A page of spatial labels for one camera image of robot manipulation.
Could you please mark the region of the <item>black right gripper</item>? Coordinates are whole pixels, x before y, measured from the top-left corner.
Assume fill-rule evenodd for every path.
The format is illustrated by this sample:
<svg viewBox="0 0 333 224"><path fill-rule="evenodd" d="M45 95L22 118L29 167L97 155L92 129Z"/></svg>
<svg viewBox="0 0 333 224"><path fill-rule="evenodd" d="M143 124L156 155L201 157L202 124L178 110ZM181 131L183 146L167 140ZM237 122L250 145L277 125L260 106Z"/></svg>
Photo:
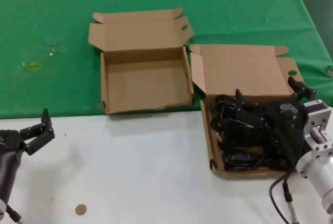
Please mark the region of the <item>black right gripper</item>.
<svg viewBox="0 0 333 224"><path fill-rule="evenodd" d="M255 129L271 128L276 147L289 168L295 168L306 150L304 138L305 114L301 100L314 101L316 90L289 76L293 90L289 98L267 103L261 96L243 95L235 91L236 119Z"/></svg>

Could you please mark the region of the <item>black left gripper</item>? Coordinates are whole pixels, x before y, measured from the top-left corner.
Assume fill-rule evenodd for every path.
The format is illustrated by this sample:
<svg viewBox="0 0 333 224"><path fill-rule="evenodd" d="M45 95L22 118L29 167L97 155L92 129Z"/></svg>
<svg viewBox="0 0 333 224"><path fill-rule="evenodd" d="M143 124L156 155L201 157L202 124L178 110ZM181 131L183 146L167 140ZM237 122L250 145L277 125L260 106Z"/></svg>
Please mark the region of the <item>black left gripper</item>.
<svg viewBox="0 0 333 224"><path fill-rule="evenodd" d="M1 156L10 152L25 151L29 156L55 138L48 109L43 110L41 123L17 130L1 130Z"/></svg>

